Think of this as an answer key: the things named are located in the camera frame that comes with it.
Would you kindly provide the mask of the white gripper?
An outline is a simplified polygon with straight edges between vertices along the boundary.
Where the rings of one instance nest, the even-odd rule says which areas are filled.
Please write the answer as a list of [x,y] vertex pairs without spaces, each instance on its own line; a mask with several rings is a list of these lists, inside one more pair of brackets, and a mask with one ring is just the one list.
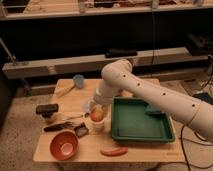
[[100,105],[106,106],[106,105],[110,105],[112,103],[112,99],[102,96],[98,89],[95,89],[94,94],[93,94],[93,99],[96,103],[93,101],[89,102],[89,113],[90,114],[92,114],[96,109],[98,109],[100,107]]

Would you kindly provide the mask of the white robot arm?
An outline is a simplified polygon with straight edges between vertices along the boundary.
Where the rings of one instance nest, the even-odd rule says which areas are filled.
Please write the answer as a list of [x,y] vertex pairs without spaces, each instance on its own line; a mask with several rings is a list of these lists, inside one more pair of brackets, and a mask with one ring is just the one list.
[[105,65],[101,76],[93,95],[96,103],[111,104],[120,90],[126,90],[213,143],[213,105],[138,78],[132,74],[132,64],[126,59]]

